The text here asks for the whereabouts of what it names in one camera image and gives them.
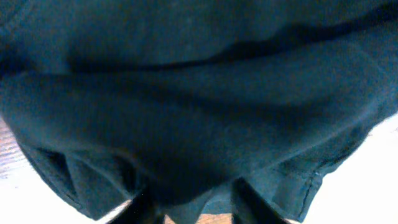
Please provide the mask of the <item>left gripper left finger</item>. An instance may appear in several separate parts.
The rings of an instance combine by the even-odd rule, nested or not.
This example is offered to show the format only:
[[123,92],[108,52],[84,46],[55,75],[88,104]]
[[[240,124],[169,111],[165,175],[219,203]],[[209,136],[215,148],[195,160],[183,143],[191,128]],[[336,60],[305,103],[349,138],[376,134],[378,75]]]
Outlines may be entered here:
[[165,214],[149,189],[144,189],[108,224],[164,224]]

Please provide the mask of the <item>black Nike t-shirt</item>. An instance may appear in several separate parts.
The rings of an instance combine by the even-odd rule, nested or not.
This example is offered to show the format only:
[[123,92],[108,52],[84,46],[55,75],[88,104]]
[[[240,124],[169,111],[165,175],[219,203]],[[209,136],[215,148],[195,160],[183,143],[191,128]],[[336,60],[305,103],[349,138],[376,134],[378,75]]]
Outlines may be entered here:
[[243,178],[302,222],[397,113],[396,1],[2,1],[1,118],[93,220],[149,189],[232,214]]

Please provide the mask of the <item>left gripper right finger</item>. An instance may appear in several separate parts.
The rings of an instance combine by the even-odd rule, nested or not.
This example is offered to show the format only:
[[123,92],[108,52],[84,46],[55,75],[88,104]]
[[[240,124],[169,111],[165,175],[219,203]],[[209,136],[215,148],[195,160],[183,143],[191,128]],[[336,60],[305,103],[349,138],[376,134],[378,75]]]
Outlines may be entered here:
[[243,178],[231,189],[232,224],[288,224]]

